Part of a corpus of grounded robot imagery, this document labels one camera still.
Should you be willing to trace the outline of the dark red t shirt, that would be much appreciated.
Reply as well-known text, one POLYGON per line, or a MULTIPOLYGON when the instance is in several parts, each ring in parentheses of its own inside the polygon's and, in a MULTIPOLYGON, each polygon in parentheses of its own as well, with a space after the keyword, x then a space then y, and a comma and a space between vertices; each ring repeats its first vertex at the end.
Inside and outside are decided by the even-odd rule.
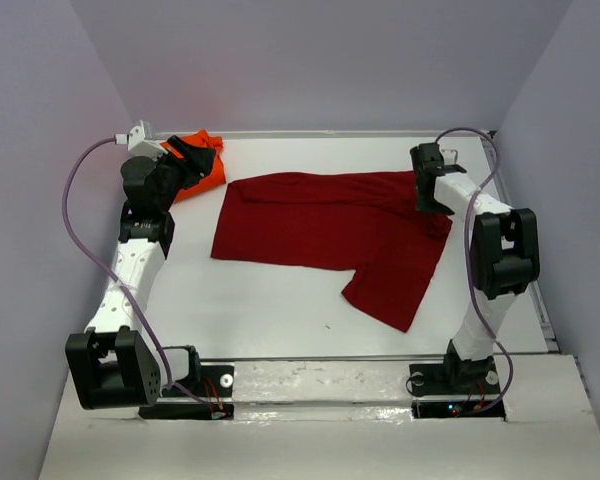
POLYGON ((452 222, 416 208, 410 171, 277 173, 227 187, 211 256, 350 270, 343 297, 401 332, 410 329, 452 222))

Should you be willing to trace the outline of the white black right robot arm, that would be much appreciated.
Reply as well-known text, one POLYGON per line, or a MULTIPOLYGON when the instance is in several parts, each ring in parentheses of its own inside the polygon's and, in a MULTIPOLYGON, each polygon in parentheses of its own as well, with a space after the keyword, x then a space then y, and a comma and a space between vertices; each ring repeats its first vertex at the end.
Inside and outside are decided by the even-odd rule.
POLYGON ((447 163, 438 143, 420 144, 410 155, 417 210, 463 224, 470 304, 443 360, 411 365, 409 386, 416 397, 462 395, 497 376, 498 331, 540 273, 537 219, 486 193, 463 167, 447 163))

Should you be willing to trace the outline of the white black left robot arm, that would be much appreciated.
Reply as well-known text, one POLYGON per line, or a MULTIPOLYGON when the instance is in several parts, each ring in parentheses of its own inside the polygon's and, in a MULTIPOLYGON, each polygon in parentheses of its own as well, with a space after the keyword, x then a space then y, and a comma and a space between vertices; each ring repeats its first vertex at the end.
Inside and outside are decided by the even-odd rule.
POLYGON ((62 214, 72 241, 108 278, 95 315, 65 344, 76 393, 85 410, 152 407, 171 390, 193 398, 202 380, 198 352, 164 347, 146 310, 175 233, 170 208, 181 191, 212 173, 216 151, 178 136, 148 140, 139 130, 108 141, 130 154, 120 168, 126 199, 112 262, 90 251, 62 214))

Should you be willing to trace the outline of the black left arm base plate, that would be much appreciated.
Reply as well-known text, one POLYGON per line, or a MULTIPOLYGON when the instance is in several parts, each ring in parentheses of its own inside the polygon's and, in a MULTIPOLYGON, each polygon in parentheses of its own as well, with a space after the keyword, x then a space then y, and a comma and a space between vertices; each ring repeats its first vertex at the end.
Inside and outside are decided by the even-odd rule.
POLYGON ((234 418, 235 365, 203 362, 201 377, 179 380, 152 407, 140 407, 145 420, 224 421, 234 418))

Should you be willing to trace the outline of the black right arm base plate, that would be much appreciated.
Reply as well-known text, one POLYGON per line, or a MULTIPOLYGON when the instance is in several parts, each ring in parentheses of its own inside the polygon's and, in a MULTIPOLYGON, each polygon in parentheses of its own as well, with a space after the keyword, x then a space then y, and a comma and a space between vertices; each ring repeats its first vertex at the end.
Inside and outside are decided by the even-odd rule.
POLYGON ((493 358, 456 379, 442 362, 411 364, 405 389, 415 419, 506 418, 493 358))

